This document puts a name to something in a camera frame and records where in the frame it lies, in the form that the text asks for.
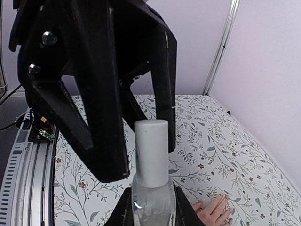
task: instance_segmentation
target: white bottle cap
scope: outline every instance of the white bottle cap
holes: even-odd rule
[[[136,178],[143,187],[161,187],[168,182],[168,122],[135,122]]]

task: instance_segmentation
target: floral pattern surface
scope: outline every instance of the floral pattern surface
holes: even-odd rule
[[[152,95],[137,102],[156,117]],[[74,103],[85,119],[79,96]],[[124,122],[131,176],[103,184],[89,172],[62,134],[55,159],[55,225],[102,226],[135,173],[135,136]],[[176,149],[169,174],[191,203],[205,206],[219,193],[230,196],[235,226],[301,226],[301,198],[273,160],[211,97],[176,97]]]

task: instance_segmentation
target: black cable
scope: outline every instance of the black cable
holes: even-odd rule
[[[9,125],[3,127],[3,128],[0,128],[0,131],[3,131],[3,130],[5,130],[5,129],[8,129],[8,128],[10,128],[10,127],[16,125],[17,123],[26,122],[27,120],[28,120],[28,119],[25,119],[25,120],[22,120],[22,121],[15,121],[14,123],[11,123],[11,124],[9,124]]]
[[[15,88],[13,91],[11,91],[10,94],[8,94],[6,97],[3,98],[3,100],[0,102],[0,106],[11,96],[13,95],[18,89],[20,89],[22,85],[18,85],[17,88]]]

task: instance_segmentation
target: lavender wall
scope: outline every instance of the lavender wall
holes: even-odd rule
[[[201,94],[226,21],[230,0],[149,0],[178,41],[177,94]],[[150,75],[132,90],[152,93]]]
[[[4,0],[2,11],[3,63],[9,89],[17,80],[17,52],[8,49],[10,30],[16,16],[12,1]],[[220,40],[230,0],[149,0],[167,22],[178,40],[177,93],[201,94]],[[72,94],[77,93],[72,77],[64,77]],[[151,79],[145,75],[132,87],[135,93],[152,93]]]
[[[210,93],[301,191],[301,1],[241,1]]]

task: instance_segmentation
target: nail polish bottle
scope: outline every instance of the nail polish bottle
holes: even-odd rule
[[[168,174],[168,122],[135,123],[136,174],[132,183],[134,226],[174,226],[176,198]]]

